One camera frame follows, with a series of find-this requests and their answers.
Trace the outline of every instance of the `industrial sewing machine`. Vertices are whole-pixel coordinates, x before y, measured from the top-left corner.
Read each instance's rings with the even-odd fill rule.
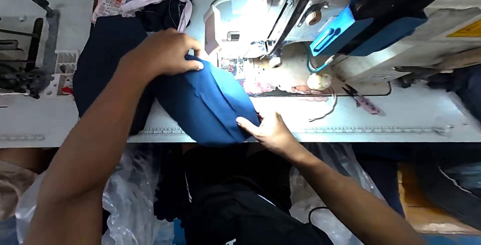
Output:
[[[345,82],[381,83],[480,59],[476,51],[475,61],[436,67],[481,47],[468,27],[481,10],[462,1],[445,8],[443,0],[247,0],[240,18],[222,22],[216,5],[225,1],[231,0],[214,1],[204,15],[205,48],[222,60],[264,59],[278,68],[284,48],[302,42],[312,60],[321,60],[311,64],[314,71],[330,67]]]

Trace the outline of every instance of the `plastic bag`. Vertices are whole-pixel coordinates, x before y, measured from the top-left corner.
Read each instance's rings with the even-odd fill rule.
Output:
[[[377,198],[384,199],[369,175],[364,172],[357,162],[350,144],[312,143],[303,145],[331,168],[336,169],[342,175],[352,177],[360,186],[374,194]],[[307,223],[309,222],[309,212],[313,208],[326,205],[296,168],[292,168],[290,179],[291,215],[299,221]],[[334,245],[362,244],[362,242],[327,209],[314,211],[311,215],[311,222],[323,230]]]
[[[111,215],[109,229],[102,237],[103,245],[171,245],[174,223],[160,221],[153,215],[155,187],[159,179],[159,163],[154,162],[152,148],[145,144],[128,144],[107,181],[102,206]],[[37,205],[37,195],[45,173],[20,198],[15,210],[17,238],[23,243]]]
[[[44,176],[45,172],[38,175],[32,186],[28,188],[18,200],[17,208],[15,209],[15,218],[17,220],[17,239],[19,244],[24,243],[27,235],[30,221],[37,207],[37,196]]]

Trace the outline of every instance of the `hand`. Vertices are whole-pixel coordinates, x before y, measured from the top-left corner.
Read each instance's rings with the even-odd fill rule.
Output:
[[[119,63],[119,70],[138,76],[148,83],[158,75],[175,75],[189,70],[201,70],[199,61],[186,61],[189,49],[199,56],[201,44],[186,34],[167,29],[148,36],[135,49],[129,51]]]
[[[237,124],[252,134],[265,148],[286,159],[297,155],[304,149],[287,128],[284,120],[277,112],[260,113],[261,125],[257,127],[249,120],[238,117]]]

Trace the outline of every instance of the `blue garment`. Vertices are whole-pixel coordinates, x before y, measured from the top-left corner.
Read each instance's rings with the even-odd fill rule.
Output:
[[[249,96],[234,76],[211,63],[199,60],[204,69],[174,76],[160,76],[155,97],[179,126],[199,144],[225,146],[249,137],[236,122],[242,116],[259,126]]]

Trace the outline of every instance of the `pink fabric strip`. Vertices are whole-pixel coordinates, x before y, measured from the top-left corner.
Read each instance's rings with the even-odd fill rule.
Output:
[[[149,4],[156,4],[160,3],[162,1],[166,0],[132,0],[120,7],[124,13],[132,11],[132,10],[137,10],[140,8],[145,7],[146,5]],[[179,0],[181,2],[185,2],[185,8],[182,11],[182,15],[180,16],[180,22],[177,27],[177,31],[179,33],[184,32],[185,28],[187,27],[187,23],[189,23],[190,16],[192,15],[192,3],[190,0]]]

